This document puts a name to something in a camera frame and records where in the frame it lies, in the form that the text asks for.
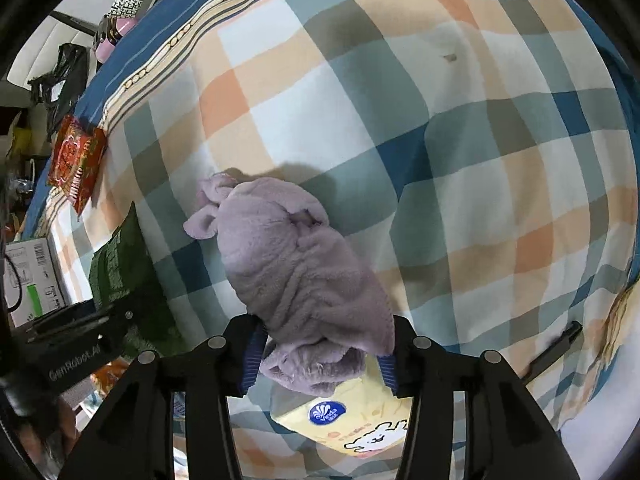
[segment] white cardboard box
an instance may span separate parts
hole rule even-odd
[[[20,307],[11,314],[15,326],[64,306],[46,238],[8,244],[6,254],[14,263],[19,278],[18,284],[12,266],[5,261],[4,294],[8,307],[18,301],[18,286],[22,288]]]

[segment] red snack package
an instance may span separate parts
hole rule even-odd
[[[94,190],[106,146],[104,130],[94,128],[88,134],[72,116],[62,120],[53,150],[49,183],[62,189],[78,214]]]

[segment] blue oval logo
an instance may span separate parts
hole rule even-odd
[[[344,407],[344,404],[333,400],[325,400],[309,410],[309,420],[318,426],[326,426],[346,412],[347,408]]]

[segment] cartoon bear illustration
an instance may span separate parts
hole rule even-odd
[[[401,420],[395,426],[392,422],[383,422],[376,429],[365,433],[353,442],[344,445],[344,449],[353,449],[357,453],[368,453],[385,449],[406,436],[407,421]]]

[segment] black plastic bag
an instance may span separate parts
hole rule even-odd
[[[86,89],[89,75],[89,50],[81,45],[64,43],[58,50],[56,67],[29,81],[36,103],[47,109],[47,140],[60,128],[62,119],[72,114]]]

